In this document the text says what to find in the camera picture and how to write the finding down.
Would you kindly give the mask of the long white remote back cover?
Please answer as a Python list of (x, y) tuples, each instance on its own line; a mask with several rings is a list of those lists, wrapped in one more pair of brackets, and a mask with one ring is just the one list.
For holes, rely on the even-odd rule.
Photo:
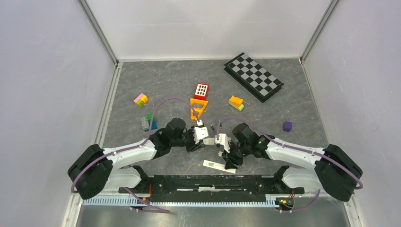
[(224, 164), (216, 163), (216, 162), (213, 162), (213, 161), (204, 160), (203, 161), (203, 166), (204, 167), (209, 167), (209, 168), (212, 168), (212, 169), (215, 169), (215, 170), (219, 170), (219, 171), (232, 173), (232, 174), (236, 173), (236, 169), (235, 168), (225, 169), (225, 165)]

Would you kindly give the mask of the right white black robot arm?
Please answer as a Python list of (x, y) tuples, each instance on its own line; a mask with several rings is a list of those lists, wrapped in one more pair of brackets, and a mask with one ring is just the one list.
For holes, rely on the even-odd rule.
[(362, 188), (362, 169), (337, 145), (300, 146), (271, 135), (258, 135), (246, 123), (237, 125), (232, 134), (236, 141), (224, 133), (214, 138), (215, 144), (224, 149), (221, 155), (226, 168), (237, 168), (248, 155), (292, 164), (273, 180), (273, 187), (279, 193), (290, 188), (313, 188), (348, 202), (354, 191)]

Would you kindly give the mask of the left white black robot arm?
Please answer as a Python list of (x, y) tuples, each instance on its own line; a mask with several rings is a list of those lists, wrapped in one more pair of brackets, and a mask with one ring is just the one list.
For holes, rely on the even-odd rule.
[(208, 136), (202, 121), (187, 128), (184, 120), (173, 118), (166, 127), (136, 143), (116, 148), (90, 145), (67, 171), (73, 183), (71, 191), (84, 200), (123, 187), (144, 192), (148, 188), (148, 179), (138, 168), (132, 167), (133, 164), (162, 157), (173, 147), (184, 147), (187, 152), (193, 152)]

